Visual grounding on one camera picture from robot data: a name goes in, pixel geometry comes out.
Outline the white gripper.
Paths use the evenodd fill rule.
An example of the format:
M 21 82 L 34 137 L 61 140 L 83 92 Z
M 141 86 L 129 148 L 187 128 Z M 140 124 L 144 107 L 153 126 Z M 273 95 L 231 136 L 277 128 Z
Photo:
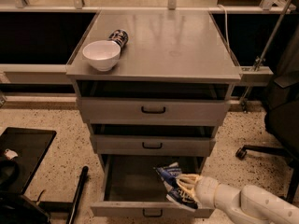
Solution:
M 216 179 L 198 174 L 181 174 L 176 177 L 177 184 L 194 201 L 209 208 L 215 207 L 215 193 L 220 184 Z

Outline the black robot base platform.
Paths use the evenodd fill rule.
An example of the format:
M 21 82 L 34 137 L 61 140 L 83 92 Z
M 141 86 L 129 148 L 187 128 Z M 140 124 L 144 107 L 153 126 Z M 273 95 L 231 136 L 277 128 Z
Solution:
M 1 224 L 49 224 L 50 215 L 26 192 L 56 132 L 8 127 L 0 135 Z

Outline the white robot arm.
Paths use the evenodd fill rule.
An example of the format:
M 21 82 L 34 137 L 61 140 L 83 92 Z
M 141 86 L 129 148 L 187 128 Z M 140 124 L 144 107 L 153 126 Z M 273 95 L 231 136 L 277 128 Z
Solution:
M 178 186 L 203 206 L 219 209 L 234 224 L 299 224 L 299 208 L 254 185 L 242 189 L 202 175 L 182 174 Z

